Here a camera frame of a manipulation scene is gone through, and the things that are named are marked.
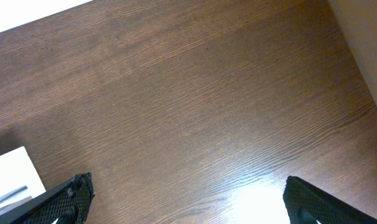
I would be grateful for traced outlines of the large metal spoon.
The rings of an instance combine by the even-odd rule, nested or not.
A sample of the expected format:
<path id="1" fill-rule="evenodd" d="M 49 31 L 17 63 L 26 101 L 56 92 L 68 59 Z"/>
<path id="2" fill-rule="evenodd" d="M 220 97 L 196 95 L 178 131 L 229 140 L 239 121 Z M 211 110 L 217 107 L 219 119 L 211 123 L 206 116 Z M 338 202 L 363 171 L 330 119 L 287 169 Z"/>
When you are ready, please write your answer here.
<path id="1" fill-rule="evenodd" d="M 0 203 L 3 203 L 3 201 L 6 201 L 7 199 L 9 199 L 9 198 L 11 198 L 11 197 L 13 197 L 13 196 L 15 196 L 15 195 L 17 195 L 17 194 L 25 191 L 25 190 L 27 190 L 27 186 L 26 185 L 22 186 L 22 187 L 19 187 L 17 189 L 14 189 L 14 190 L 12 190 L 12 191 L 10 191 L 10 192 L 8 192 L 8 193 L 0 196 Z"/>

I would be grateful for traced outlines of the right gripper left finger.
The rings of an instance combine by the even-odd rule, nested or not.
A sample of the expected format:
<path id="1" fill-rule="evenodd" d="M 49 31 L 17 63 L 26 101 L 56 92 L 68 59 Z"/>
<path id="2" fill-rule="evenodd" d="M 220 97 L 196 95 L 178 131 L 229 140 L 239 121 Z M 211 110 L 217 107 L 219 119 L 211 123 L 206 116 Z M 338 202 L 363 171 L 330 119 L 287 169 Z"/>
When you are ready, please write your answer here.
<path id="1" fill-rule="evenodd" d="M 77 174 L 41 195 L 0 207 L 0 223 L 84 223 L 94 198 L 92 174 Z"/>

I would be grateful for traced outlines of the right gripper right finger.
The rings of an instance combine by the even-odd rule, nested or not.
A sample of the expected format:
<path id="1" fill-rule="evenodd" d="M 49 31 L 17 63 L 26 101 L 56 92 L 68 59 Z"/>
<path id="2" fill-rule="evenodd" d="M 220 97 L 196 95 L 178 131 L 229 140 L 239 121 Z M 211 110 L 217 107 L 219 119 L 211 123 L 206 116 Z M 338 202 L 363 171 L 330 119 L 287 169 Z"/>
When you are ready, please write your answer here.
<path id="1" fill-rule="evenodd" d="M 377 219 L 296 176 L 287 178 L 283 200 L 291 224 L 377 224 Z"/>

